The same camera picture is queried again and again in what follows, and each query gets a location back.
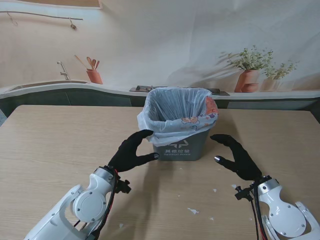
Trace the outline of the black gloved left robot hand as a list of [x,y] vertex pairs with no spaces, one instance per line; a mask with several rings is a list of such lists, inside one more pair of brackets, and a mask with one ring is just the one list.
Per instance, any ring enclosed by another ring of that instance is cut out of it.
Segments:
[[121,143],[117,152],[111,158],[107,166],[115,169],[118,173],[121,173],[157,160],[160,155],[156,152],[137,156],[137,149],[142,143],[143,139],[146,139],[153,133],[154,132],[149,129],[144,129],[133,133]]

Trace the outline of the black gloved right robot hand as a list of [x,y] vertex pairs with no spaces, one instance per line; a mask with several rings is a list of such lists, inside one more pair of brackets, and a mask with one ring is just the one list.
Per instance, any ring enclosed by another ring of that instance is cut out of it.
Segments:
[[214,134],[210,136],[210,139],[229,147],[233,154],[234,161],[225,159],[219,155],[215,156],[214,160],[218,164],[236,173],[245,181],[256,181],[263,176],[261,170],[252,160],[248,152],[232,136],[227,134]]

